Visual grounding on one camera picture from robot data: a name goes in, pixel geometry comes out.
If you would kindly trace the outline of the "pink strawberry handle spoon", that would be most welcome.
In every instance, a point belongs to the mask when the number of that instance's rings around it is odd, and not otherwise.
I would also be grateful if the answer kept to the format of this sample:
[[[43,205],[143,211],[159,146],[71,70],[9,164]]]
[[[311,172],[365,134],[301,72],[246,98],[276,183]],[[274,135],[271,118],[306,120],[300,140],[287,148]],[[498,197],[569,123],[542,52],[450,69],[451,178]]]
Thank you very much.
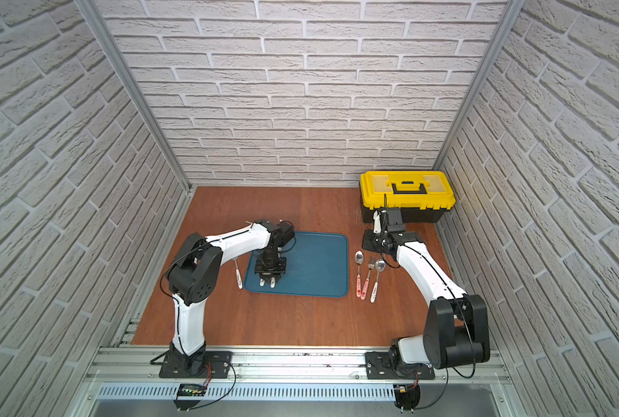
[[[361,297],[361,266],[364,262],[364,255],[361,250],[357,250],[355,253],[356,262],[356,297]]]

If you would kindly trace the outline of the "pink strawberry handle fork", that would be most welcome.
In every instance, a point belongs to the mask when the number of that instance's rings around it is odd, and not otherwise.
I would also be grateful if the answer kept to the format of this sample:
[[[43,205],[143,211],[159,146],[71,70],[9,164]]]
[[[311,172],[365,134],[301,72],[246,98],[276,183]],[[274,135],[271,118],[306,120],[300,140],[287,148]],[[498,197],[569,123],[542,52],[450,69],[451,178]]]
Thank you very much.
[[[372,257],[369,260],[369,263],[368,263],[368,274],[367,274],[366,279],[365,279],[365,281],[363,283],[363,287],[361,288],[360,299],[362,301],[364,301],[366,299],[366,297],[367,297],[368,286],[369,286],[369,283],[370,283],[370,276],[372,274],[372,271],[375,269],[375,262],[376,262],[375,257]]]

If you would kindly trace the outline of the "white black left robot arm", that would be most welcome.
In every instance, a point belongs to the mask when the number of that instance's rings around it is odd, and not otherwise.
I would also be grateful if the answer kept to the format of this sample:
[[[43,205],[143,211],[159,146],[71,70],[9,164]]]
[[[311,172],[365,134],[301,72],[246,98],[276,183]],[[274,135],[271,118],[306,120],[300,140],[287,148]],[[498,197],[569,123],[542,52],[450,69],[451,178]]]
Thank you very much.
[[[217,286],[222,265],[257,251],[255,273],[274,287],[286,272],[287,259],[281,250],[294,238],[291,222],[273,224],[264,219],[221,235],[190,235],[164,273],[176,306],[172,354],[187,361],[202,359],[206,302]]]

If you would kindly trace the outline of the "white handle spoon black print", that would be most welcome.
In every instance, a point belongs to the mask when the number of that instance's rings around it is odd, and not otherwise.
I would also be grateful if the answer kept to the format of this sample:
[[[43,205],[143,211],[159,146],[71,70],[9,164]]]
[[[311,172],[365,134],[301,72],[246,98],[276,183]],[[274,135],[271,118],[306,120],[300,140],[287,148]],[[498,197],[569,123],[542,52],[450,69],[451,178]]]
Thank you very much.
[[[378,294],[380,275],[386,269],[386,262],[383,259],[379,259],[375,262],[376,278],[375,285],[373,286],[372,293],[370,295],[370,302],[375,303]]]

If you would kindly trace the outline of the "white handle fork black print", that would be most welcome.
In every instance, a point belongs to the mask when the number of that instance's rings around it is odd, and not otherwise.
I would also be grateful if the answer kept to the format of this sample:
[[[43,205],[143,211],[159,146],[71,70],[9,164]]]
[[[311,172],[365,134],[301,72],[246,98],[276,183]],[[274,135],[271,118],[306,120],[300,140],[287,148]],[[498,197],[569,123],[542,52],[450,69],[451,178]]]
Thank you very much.
[[[243,289],[243,278],[242,278],[242,275],[241,275],[241,270],[240,270],[240,268],[239,268],[237,258],[234,260],[234,264],[235,264],[235,268],[236,268],[236,281],[237,281],[237,286],[238,286],[238,289],[239,289],[239,290],[242,290],[242,289]]]

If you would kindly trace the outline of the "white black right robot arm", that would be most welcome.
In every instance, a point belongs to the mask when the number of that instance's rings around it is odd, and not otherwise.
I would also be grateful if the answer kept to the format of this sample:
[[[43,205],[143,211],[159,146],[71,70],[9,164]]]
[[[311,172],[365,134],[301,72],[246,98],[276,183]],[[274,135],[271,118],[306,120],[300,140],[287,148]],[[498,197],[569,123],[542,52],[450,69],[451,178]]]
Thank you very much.
[[[486,303],[479,295],[469,295],[448,277],[420,236],[400,231],[376,234],[367,229],[363,249],[393,257],[427,302],[423,333],[392,342],[390,354],[397,372],[408,372],[418,364],[442,369],[489,361]]]

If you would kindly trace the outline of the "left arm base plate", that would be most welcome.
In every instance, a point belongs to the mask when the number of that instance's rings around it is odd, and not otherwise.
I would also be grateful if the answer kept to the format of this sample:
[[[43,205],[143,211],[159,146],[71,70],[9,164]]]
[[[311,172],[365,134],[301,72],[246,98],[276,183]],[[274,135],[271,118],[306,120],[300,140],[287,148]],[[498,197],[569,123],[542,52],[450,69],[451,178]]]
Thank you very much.
[[[225,380],[229,376],[232,351],[197,352],[192,356],[185,356],[179,351],[168,351],[159,371],[162,379],[204,379],[208,378],[208,371],[212,379]]]

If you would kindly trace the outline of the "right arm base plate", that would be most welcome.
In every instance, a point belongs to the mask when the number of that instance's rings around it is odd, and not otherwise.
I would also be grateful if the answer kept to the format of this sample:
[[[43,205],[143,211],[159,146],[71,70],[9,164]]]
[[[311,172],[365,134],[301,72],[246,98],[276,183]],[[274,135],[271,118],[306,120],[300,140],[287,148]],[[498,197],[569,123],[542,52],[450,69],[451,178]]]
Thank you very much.
[[[434,380],[434,369],[427,363],[409,364],[389,352],[368,351],[364,354],[369,380]]]

